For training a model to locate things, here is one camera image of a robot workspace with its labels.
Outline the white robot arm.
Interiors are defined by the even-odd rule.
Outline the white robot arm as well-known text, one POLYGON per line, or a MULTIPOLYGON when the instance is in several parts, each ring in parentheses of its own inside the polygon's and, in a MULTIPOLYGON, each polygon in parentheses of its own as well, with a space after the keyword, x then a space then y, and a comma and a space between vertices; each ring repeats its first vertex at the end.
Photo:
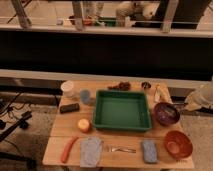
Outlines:
POLYGON ((213 78, 210 82, 192 91, 185 99, 185 109, 194 111, 202 107, 213 109, 213 78))

